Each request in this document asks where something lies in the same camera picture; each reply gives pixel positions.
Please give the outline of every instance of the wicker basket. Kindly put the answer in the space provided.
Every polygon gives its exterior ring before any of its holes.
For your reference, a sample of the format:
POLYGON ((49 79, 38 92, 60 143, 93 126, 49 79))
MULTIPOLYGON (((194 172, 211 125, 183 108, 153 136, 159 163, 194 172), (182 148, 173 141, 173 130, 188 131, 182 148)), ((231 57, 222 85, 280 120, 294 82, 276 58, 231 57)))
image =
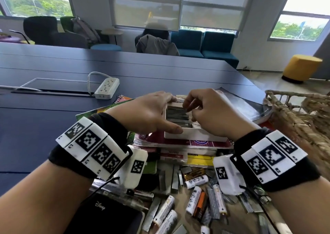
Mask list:
POLYGON ((266 90, 272 104, 270 123, 288 136, 330 180, 330 96, 266 90), (301 105, 292 105, 292 96, 304 97, 301 105))

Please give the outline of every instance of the dark blue table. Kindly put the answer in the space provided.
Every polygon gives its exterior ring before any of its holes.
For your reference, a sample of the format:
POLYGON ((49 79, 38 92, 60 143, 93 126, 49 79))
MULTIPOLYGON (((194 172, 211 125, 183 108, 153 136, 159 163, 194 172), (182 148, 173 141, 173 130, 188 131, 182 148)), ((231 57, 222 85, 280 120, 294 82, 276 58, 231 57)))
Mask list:
MULTIPOLYGON (((91 71, 119 78, 116 94, 131 98, 159 90, 188 94, 192 89, 220 86, 251 101, 261 102, 264 97, 225 61, 0 43, 0 85, 21 86, 34 78, 85 81, 91 71)), ((101 75, 91 76, 91 81, 103 80, 101 75)), ((55 138, 75 122, 76 114, 113 100, 0 94, 0 194, 47 159, 55 138)))

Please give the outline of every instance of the floor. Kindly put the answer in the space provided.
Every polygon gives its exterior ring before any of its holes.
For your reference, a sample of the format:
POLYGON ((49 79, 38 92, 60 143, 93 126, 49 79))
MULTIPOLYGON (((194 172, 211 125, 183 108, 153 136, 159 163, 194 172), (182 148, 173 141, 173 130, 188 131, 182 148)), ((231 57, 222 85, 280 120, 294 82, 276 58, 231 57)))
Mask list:
MULTIPOLYGON (((281 79, 282 73, 242 71, 246 78, 261 90, 294 91, 300 93, 319 93, 326 95, 330 92, 330 81, 309 79, 302 84, 292 84, 281 79)), ((300 104, 303 97, 292 97, 292 104, 300 104)))

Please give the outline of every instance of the hand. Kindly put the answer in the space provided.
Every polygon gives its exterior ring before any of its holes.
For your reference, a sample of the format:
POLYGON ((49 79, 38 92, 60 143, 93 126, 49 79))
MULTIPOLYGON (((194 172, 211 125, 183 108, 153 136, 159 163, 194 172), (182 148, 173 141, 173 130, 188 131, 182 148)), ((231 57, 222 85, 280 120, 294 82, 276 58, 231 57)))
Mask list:
POLYGON ((234 108, 221 91, 196 89, 190 91, 183 107, 192 111, 192 120, 215 136, 236 141, 260 127, 234 108))
POLYGON ((181 126, 162 117, 166 103, 175 101, 172 94, 158 91, 109 108, 105 112, 117 119, 128 131, 148 134, 160 130, 180 134, 183 132, 181 126))

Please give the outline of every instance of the power strip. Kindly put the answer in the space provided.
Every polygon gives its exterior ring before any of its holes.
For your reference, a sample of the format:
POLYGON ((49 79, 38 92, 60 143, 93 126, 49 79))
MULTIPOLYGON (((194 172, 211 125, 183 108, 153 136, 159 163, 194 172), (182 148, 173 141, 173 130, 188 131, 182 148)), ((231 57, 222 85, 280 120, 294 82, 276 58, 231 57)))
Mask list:
POLYGON ((106 78, 94 93, 97 99, 111 99, 119 86, 118 78, 106 78))

